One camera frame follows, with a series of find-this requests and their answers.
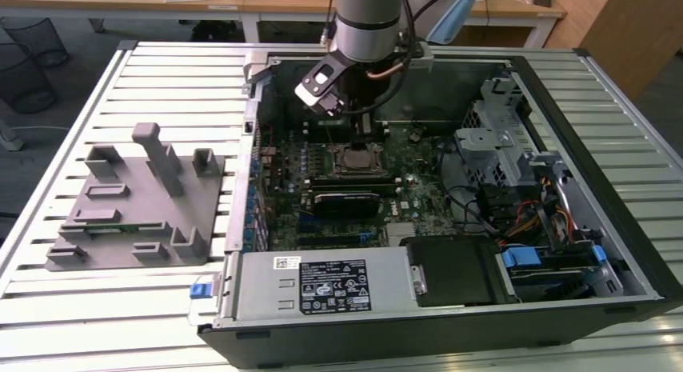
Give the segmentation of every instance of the power supply label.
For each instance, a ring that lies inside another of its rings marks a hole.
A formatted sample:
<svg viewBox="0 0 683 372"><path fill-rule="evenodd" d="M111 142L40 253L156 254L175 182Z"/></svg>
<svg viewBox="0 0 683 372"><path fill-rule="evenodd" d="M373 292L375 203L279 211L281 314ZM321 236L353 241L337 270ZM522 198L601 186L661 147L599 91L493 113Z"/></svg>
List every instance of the power supply label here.
<svg viewBox="0 0 683 372"><path fill-rule="evenodd" d="M342 314L371 310L366 260L299 264L303 314Z"/></svg>

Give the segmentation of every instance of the circuit board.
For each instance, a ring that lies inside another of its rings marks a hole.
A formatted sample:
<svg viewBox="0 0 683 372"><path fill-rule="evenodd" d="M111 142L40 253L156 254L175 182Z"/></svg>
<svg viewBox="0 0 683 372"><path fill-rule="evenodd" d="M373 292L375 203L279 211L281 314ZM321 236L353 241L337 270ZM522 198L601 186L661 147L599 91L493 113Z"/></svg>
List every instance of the circuit board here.
<svg viewBox="0 0 683 372"><path fill-rule="evenodd" d="M382 157L382 170L393 174L395 195L382 197L377 215L366 219L322 220L310 211L307 180L315 173L334 171L337 144L311 143L306 135L265 136L269 163L267 197L270 250L334 249L389 246L387 224L413 223L417 236L454 234L455 221L435 167L439 137L417 138L415 128L390 126L389 138L373 143ZM314 159L311 152L321 155ZM303 242L315 242L310 246Z"/></svg>

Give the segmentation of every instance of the open computer chassis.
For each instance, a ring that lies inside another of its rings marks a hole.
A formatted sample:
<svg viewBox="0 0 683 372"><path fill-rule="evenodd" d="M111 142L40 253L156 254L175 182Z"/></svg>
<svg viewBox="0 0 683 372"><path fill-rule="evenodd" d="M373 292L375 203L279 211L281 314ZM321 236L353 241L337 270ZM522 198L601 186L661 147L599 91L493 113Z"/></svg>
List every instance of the open computer chassis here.
<svg viewBox="0 0 683 372"><path fill-rule="evenodd" d="M349 121L289 98L310 61L273 53L251 87L243 208L199 328L231 364L555 346L681 304L522 56L422 59L354 144Z"/></svg>

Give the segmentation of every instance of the mesh trash can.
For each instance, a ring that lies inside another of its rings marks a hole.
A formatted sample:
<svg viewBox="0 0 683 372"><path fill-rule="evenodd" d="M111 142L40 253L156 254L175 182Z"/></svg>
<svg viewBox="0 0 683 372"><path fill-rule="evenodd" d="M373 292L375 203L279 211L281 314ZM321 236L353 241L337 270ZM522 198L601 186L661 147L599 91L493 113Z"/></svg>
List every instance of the mesh trash can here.
<svg viewBox="0 0 683 372"><path fill-rule="evenodd" d="M22 114L44 110L56 93L23 44L0 44L0 99Z"/></svg>
<svg viewBox="0 0 683 372"><path fill-rule="evenodd" d="M14 42L31 48L34 59L42 67L50 68L67 62L68 52L48 18L0 18L0 26Z"/></svg>

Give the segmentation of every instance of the slotted metal surface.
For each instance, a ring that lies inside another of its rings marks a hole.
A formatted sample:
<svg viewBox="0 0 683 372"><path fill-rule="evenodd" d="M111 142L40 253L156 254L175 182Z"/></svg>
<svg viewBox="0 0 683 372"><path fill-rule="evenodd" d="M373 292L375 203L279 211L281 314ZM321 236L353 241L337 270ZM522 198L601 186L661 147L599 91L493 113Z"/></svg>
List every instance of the slotted metal surface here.
<svg viewBox="0 0 683 372"><path fill-rule="evenodd" d="M245 45L140 43L119 51L88 100L64 147L39 184L0 253L0 370L230 371L188 323L188 287L222 270L238 141L247 102L242 94ZM259 46L321 51L315 46ZM437 49L442 53L518 54L518 50ZM569 51L523 53L629 209L679 280L683 280L683 173L651 127ZM542 130L541 120L534 123ZM83 158L99 142L126 156L136 122L158 122L178 155L210 147L229 156L205 266L51 273L43 269L56 228L72 208L88 168ZM542 130L546 144L555 142ZM194 307L211 320L211 300ZM683 310L614 326L569 346L307 366L301 370L681 370Z"/></svg>

